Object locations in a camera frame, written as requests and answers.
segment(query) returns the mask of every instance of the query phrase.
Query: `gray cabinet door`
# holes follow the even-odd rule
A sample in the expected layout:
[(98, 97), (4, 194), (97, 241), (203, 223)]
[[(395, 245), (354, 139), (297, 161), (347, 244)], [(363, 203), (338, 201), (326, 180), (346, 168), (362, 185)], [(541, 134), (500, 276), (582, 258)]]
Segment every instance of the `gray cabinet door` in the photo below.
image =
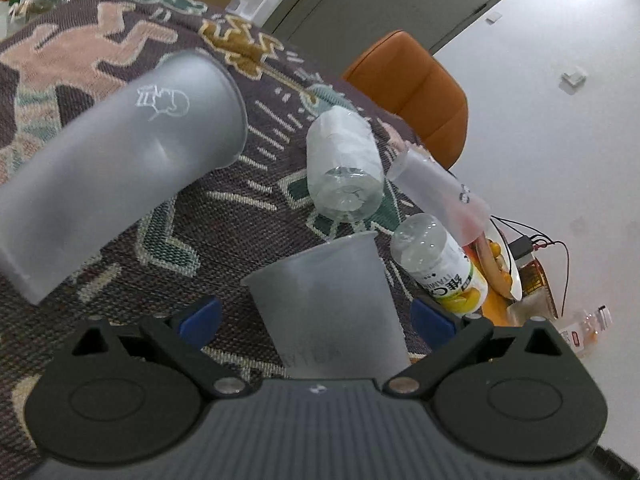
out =
[(406, 30), (431, 48), (487, 1), (311, 0), (288, 27), (275, 32), (339, 74), (392, 30)]

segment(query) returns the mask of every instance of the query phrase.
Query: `cable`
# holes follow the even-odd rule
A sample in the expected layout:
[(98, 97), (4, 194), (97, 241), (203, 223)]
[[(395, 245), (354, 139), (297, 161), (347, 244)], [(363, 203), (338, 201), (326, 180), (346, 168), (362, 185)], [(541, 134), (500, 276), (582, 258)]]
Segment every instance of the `cable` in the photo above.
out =
[(540, 231), (540, 230), (538, 230), (535, 227), (532, 227), (530, 225), (523, 224), (522, 222), (516, 222), (515, 220), (509, 220), (508, 218), (500, 218), (500, 217), (497, 217), (497, 216), (494, 216), (494, 215), (492, 215), (492, 217), (495, 218), (496, 220), (499, 220), (500, 222), (505, 224), (507, 227), (510, 227), (511, 229), (513, 229), (517, 233), (521, 234), (522, 236), (527, 236), (527, 235), (524, 234), (522, 231), (518, 231), (514, 226), (512, 226), (510, 224), (516, 224), (516, 225), (519, 225), (519, 226), (522, 226), (522, 227), (526, 227), (527, 229), (531, 229), (532, 231), (537, 232), (538, 234), (542, 235), (543, 237), (545, 237), (550, 242), (553, 241), (551, 239), (551, 237), (549, 237), (548, 235), (545, 235), (542, 231)]
[(550, 245), (562, 245), (562, 247), (564, 247), (564, 252), (566, 252), (566, 280), (564, 280), (564, 294), (562, 295), (562, 308), (560, 311), (560, 317), (562, 317), (564, 316), (564, 304), (566, 302), (566, 293), (567, 293), (567, 290), (569, 289), (569, 270), (570, 270), (569, 247), (567, 247), (564, 242), (560, 240), (555, 240), (552, 242), (543, 242), (543, 243), (535, 244), (534, 248), (536, 250), (543, 249), (545, 247), (549, 247)]
[(512, 231), (516, 231), (519, 235), (527, 236), (527, 235), (526, 235), (526, 234), (524, 234), (522, 231), (519, 231), (519, 230), (518, 230), (518, 229), (516, 229), (515, 227), (513, 227), (513, 226), (511, 226), (511, 225), (507, 224), (507, 222), (505, 222), (502, 218), (498, 218), (497, 216), (494, 216), (494, 215), (491, 215), (491, 218), (492, 218), (492, 219), (493, 219), (493, 218), (495, 218), (498, 222), (500, 222), (500, 223), (502, 223), (502, 224), (506, 225), (506, 226), (507, 226), (509, 229), (511, 229)]
[(567, 292), (569, 290), (569, 271), (570, 271), (569, 247), (567, 247), (567, 244), (565, 244), (562, 240), (553, 240), (553, 239), (551, 239), (550, 236), (544, 234), (539, 229), (536, 229), (535, 227), (532, 227), (532, 226), (527, 225), (527, 224), (523, 224), (522, 222), (516, 222), (515, 220), (509, 220), (508, 218), (500, 218), (500, 217), (494, 216), (494, 215), (492, 215), (492, 218), (495, 218), (497, 221), (502, 222), (508, 228), (512, 229), (513, 231), (517, 232), (518, 234), (520, 234), (522, 236), (527, 236), (527, 235), (524, 234), (519, 229), (515, 228), (511, 224), (522, 226), (524, 228), (530, 229), (530, 230), (534, 231), (535, 233), (537, 233), (537, 234), (535, 234), (533, 236), (527, 237), (533, 243), (534, 250), (543, 249), (543, 248), (549, 247), (551, 245), (562, 245), (562, 247), (564, 247), (564, 251), (566, 252), (566, 279), (564, 280), (564, 293), (562, 294), (562, 307), (560, 309), (560, 317), (564, 316), (564, 305), (566, 303), (566, 294), (567, 294)]

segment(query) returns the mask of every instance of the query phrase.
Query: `frosted plastic cup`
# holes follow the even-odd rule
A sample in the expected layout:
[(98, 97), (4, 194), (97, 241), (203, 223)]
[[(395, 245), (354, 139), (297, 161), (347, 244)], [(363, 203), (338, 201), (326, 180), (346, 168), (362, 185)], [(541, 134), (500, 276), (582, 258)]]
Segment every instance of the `frosted plastic cup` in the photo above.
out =
[(291, 377), (382, 384), (410, 364), (376, 234), (339, 238), (242, 280)]
[(175, 54), (67, 124), (0, 186), (0, 271), (39, 303), (156, 206), (235, 162), (246, 136), (226, 68)]
[(489, 206), (422, 150), (409, 145), (386, 173), (422, 211), (435, 216), (461, 245), (478, 238), (489, 223)]

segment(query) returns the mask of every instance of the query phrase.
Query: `orange chair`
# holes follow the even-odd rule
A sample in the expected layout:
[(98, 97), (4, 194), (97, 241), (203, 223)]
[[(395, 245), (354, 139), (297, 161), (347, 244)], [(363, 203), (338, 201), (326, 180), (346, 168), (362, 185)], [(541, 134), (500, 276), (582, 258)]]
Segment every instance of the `orange chair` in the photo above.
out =
[(402, 117), (444, 168), (458, 160), (466, 139), (465, 93), (409, 34), (396, 30), (385, 36), (342, 78)]

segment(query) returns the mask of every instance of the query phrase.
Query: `woven rug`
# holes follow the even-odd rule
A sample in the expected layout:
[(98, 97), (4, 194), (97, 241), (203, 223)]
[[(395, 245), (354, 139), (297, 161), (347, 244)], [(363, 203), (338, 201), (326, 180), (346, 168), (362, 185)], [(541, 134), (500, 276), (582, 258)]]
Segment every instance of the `woven rug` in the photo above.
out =
[(206, 352), (251, 381), (281, 376), (282, 363), (239, 281), (333, 238), (380, 232), (376, 243), (408, 351), (427, 351), (409, 322), (414, 285), (388, 250), (390, 234), (418, 209), (387, 182), (375, 215), (337, 224), (314, 210), (305, 177), (306, 131), (332, 105), (370, 121), (385, 171), (394, 156), (389, 141), (399, 139), (390, 139), (379, 120), (404, 139), (415, 141), (414, 134), (295, 47), (237, 16), (194, 0), (78, 0), (8, 38), (0, 44), (0, 184), (73, 118), (184, 49), (215, 57), (238, 83), (250, 125), (244, 152), (149, 212), (39, 306), (0, 278), (1, 479), (38, 461), (24, 401), (81, 319), (100, 314), (127, 324), (215, 294), (224, 321)]

